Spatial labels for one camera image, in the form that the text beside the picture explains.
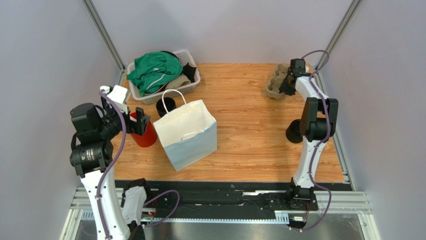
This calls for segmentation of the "cardboard cup carrier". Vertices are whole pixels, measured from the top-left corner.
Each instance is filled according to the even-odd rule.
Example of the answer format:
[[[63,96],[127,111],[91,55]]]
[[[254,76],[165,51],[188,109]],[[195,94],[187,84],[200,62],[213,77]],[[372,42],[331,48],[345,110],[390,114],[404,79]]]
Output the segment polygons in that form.
[[[272,77],[266,83],[265,94],[270,99],[281,100],[285,97],[285,93],[280,93],[280,86],[287,76],[290,64],[277,64],[273,70]]]

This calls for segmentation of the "black cup stack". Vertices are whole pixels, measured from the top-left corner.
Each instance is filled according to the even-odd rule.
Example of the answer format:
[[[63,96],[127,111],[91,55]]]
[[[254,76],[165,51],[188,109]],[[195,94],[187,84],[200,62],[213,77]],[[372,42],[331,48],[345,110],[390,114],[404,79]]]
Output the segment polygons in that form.
[[[171,97],[164,97],[162,99],[159,99],[156,102],[156,110],[160,118],[165,116],[168,112],[171,112],[172,110],[177,108],[176,102]]]

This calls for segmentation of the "white paper bag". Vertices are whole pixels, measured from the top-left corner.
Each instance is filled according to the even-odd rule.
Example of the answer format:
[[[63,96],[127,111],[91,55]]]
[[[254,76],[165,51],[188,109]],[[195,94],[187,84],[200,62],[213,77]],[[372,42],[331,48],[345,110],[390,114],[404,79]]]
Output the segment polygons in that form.
[[[168,111],[153,123],[167,158],[180,171],[218,149],[217,120],[203,100],[187,102],[178,90],[184,104]]]

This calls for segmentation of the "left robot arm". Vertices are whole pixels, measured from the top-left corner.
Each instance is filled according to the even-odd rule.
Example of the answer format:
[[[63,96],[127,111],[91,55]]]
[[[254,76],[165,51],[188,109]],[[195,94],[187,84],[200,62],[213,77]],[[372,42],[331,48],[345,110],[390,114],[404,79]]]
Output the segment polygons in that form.
[[[145,134],[150,116],[138,107],[135,116],[123,113],[122,128],[117,112],[107,103],[83,103],[70,111],[76,130],[71,140],[70,164],[88,194],[99,240],[143,240],[142,211],[147,199],[145,179],[128,182],[118,200],[111,140],[119,132]]]

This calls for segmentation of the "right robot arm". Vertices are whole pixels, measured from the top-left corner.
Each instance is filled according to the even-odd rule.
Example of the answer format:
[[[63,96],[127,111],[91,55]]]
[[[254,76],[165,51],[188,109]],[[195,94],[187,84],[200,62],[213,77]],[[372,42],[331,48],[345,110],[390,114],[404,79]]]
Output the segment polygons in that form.
[[[286,130],[289,141],[302,143],[299,165],[286,190],[286,198],[293,203],[309,203],[314,198],[320,156],[336,130],[339,102],[319,89],[302,58],[290,61],[279,90],[290,96],[299,92],[305,101],[301,118],[294,120]]]

